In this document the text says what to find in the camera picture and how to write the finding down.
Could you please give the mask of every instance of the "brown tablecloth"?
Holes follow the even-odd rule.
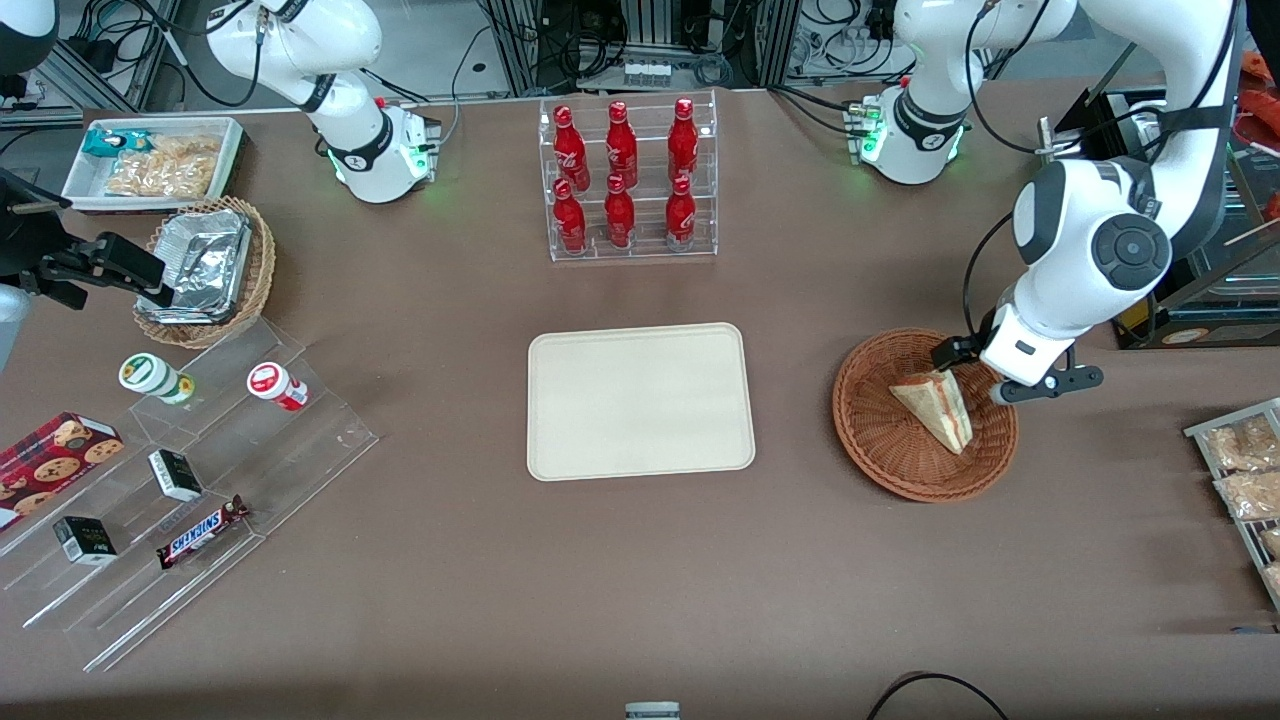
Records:
[[[983,99],[1029,141],[1080,87]],[[1268,605],[1180,429],[1280,395],[1280,352],[1121,354],[1097,329],[1082,359],[1106,384],[1023,407],[993,489],[890,496],[836,439],[833,373],[879,331],[961,328],[964,263],[1037,161],[977,131],[941,179],[899,187],[764,92],[718,100],[721,255],[639,268],[552,266],[536,102],[465,108],[439,182],[385,206],[337,184],[303,115],[241,115],[236,190],[279,247],[266,315],[385,438],[106,674],[0,606],[4,716],[588,719],[672,698],[690,720],[851,717],[931,669],[1019,717],[1275,717],[1280,638],[1228,634]],[[155,219],[68,224],[143,240]],[[975,304],[1019,272],[993,243]],[[0,442],[60,410],[122,413],[131,352],[189,357],[147,342],[129,302],[37,305],[0,375]],[[754,465],[527,474],[535,336],[700,322],[745,337]],[[945,687],[895,703],[983,716]]]

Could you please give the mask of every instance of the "sandwich slice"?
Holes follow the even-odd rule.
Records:
[[[888,389],[947,450],[964,452],[973,439],[973,425],[951,370],[908,375]]]

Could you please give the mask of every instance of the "red soda bottle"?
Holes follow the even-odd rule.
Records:
[[[573,188],[564,178],[556,178],[552,184],[556,193],[556,204],[552,205],[552,214],[556,215],[556,229],[561,236],[561,245],[570,255],[586,252],[586,215],[582,205],[573,197]]]
[[[671,190],[667,199],[667,247],[672,252],[684,252],[694,243],[694,213],[698,206],[689,195],[689,176],[677,177]]]
[[[609,176],[609,196],[604,199],[604,217],[609,222],[609,242],[618,250],[631,247],[636,229],[636,206],[627,195],[621,173]]]
[[[676,100],[676,122],[667,136],[667,174],[672,182],[681,173],[694,176],[698,167],[698,128],[694,127],[694,101]]]
[[[640,161],[636,151],[636,131],[627,122],[627,104],[609,102],[609,135],[604,138],[609,151],[609,172],[622,176],[626,186],[640,182]]]
[[[582,133],[573,127],[573,113],[564,105],[556,108],[556,164],[561,176],[573,183],[576,192],[591,187],[591,172],[586,169],[586,143]]]

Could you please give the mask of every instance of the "wicker basket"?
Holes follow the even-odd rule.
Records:
[[[881,333],[845,359],[831,407],[849,456],[884,488],[922,502],[968,500],[1009,470],[1018,448],[1018,415],[988,395],[1001,380],[980,364],[955,368],[973,423],[973,441],[961,455],[942,446],[890,392],[904,375],[933,369],[929,352],[945,340],[933,331],[905,328]]]
[[[244,281],[241,287],[239,309],[230,320],[220,325],[161,325],[152,323],[137,310],[133,311],[133,320],[142,328],[142,332],[156,342],[178,345],[188,350],[204,350],[218,342],[223,336],[232,332],[236,325],[246,320],[252,320],[262,313],[266,305],[266,296],[271,292],[271,273],[275,272],[275,240],[271,238],[271,228],[262,222],[262,215],[257,210],[236,197],[219,197],[191,208],[183,208],[179,213],[214,213],[216,210],[236,210],[243,213],[253,223],[253,236],[250,240],[248,258],[244,261]],[[160,240],[160,228],[151,233],[147,250],[155,250]]]

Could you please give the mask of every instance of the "small bottle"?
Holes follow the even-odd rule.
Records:
[[[694,243],[694,214],[698,205],[689,195],[689,176],[680,176],[671,183],[671,197],[667,199],[667,247],[672,252],[684,252]]]
[[[166,405],[182,405],[196,392],[191,375],[174,370],[150,352],[138,352],[125,360],[119,379],[125,388],[159,397]]]
[[[556,231],[561,236],[561,245],[570,255],[586,252],[586,215],[582,205],[573,197],[573,188],[564,178],[556,178],[552,184],[556,193],[556,204],[552,205],[552,214],[556,217]]]
[[[294,378],[279,363],[259,363],[244,380],[250,393],[270,400],[289,413],[302,410],[311,393],[302,380]]]
[[[627,193],[621,173],[609,176],[609,196],[604,199],[604,217],[609,223],[609,242],[618,250],[631,247],[636,234],[636,206]]]
[[[698,127],[694,126],[694,101],[676,100],[676,122],[667,136],[667,174],[676,182],[681,174],[694,176],[698,168]]]
[[[609,135],[604,138],[609,152],[609,172],[622,176],[627,188],[640,182],[640,158],[636,150],[636,131],[627,122],[627,104],[609,102]]]
[[[591,172],[586,169],[586,143],[582,133],[573,127],[573,113],[564,105],[554,111],[556,117],[556,164],[561,176],[573,184],[575,192],[586,192],[591,187]]]

